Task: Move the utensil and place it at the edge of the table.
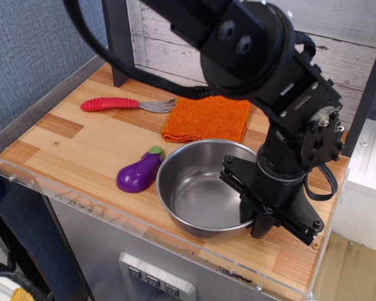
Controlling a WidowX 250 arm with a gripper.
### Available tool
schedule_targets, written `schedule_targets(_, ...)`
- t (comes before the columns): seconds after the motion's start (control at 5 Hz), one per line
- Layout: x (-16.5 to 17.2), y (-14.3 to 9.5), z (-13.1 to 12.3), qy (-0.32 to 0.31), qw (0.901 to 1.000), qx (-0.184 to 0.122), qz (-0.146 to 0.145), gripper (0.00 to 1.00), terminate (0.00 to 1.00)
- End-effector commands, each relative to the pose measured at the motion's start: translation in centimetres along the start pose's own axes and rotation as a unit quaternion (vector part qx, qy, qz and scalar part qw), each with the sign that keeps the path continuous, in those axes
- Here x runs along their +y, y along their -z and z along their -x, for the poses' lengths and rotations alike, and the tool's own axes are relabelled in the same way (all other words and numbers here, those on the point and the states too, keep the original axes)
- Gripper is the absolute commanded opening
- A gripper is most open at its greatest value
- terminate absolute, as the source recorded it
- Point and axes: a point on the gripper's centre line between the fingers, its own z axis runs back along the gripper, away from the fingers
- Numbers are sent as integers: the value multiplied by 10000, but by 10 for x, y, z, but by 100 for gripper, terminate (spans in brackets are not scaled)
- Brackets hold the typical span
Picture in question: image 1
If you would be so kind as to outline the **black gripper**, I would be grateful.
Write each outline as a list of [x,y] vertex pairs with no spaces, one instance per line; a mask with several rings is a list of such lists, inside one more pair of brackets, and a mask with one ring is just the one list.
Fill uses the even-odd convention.
[[263,238],[272,227],[284,227],[311,245],[325,224],[305,196],[305,173],[283,174],[258,155],[254,162],[227,155],[220,178],[239,193],[239,222],[253,222],[251,236]]

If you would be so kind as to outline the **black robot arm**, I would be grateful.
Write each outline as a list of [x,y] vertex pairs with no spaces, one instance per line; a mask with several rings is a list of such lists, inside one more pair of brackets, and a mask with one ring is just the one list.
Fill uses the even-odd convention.
[[282,226],[310,245],[324,229],[308,187],[314,168],[332,191],[327,167],[345,146],[340,95],[311,64],[312,47],[297,51],[293,25],[277,6],[251,1],[147,1],[172,31],[201,54],[204,78],[215,95],[249,100],[269,119],[256,162],[226,156],[221,179],[236,190],[243,215],[253,216],[252,236]]

